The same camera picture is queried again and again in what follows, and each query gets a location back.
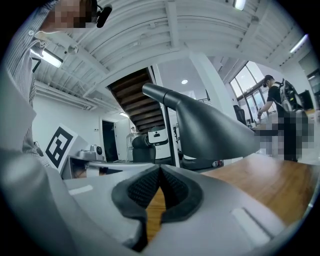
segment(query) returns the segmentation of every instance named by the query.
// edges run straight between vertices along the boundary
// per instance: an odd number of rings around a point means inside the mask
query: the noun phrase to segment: black t-shirt
[[[277,102],[281,105],[281,96],[280,96],[280,90],[278,88],[278,86],[271,86],[271,88],[269,88],[269,91],[268,91],[268,98],[266,99],[267,102]],[[276,105],[276,110],[278,111],[278,113],[281,113],[284,111],[284,109],[279,106],[278,104],[275,104]]]

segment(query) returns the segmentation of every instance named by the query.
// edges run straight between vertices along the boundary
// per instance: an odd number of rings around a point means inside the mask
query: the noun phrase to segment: wooden table
[[[304,215],[314,193],[319,166],[251,154],[233,164],[202,175],[228,182],[271,209],[286,225]],[[159,231],[165,198],[158,190],[147,210],[148,240]]]

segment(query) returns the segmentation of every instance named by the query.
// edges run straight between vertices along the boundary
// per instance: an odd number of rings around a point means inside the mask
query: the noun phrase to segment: ceiling light
[[[42,55],[40,56],[38,53],[35,53],[33,50],[31,50],[31,52],[38,56],[39,58],[43,59],[46,62],[49,62],[51,65],[54,65],[57,68],[60,68],[63,60],[61,58],[59,58],[57,55],[53,54],[51,51],[47,50],[47,49],[43,49],[42,51]]]
[[[308,34],[305,34],[300,41],[290,50],[290,53],[293,54],[298,48],[300,48],[308,38]]]
[[[121,115],[121,116],[124,116],[124,117],[126,117],[126,118],[129,118],[129,116],[128,116],[126,113],[121,112],[120,115]]]
[[[233,6],[240,11],[244,9],[245,4],[246,4],[246,0],[234,0],[233,2]]]

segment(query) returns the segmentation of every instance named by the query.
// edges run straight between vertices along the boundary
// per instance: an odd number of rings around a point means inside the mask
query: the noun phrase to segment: person
[[[15,33],[4,56],[5,68],[23,98],[33,106],[36,93],[32,72],[31,49],[42,56],[49,42],[38,39],[39,32],[54,33],[72,28],[85,28],[97,17],[97,0],[49,0],[38,7]],[[49,166],[37,143],[33,142],[30,127],[21,142],[21,151],[38,158]]]
[[[264,106],[258,110],[257,117],[261,120],[262,113],[268,111],[275,103],[278,121],[273,127],[275,127],[277,135],[279,131],[283,131],[283,158],[297,162],[296,125],[290,121],[289,114],[282,107],[279,85],[272,75],[267,74],[263,80],[263,87],[269,88],[268,97]]]

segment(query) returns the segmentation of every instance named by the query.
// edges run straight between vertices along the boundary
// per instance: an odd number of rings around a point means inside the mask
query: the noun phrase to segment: staircase
[[[165,124],[160,104],[142,93],[142,86],[152,83],[148,69],[131,73],[108,86],[123,111],[139,132]]]

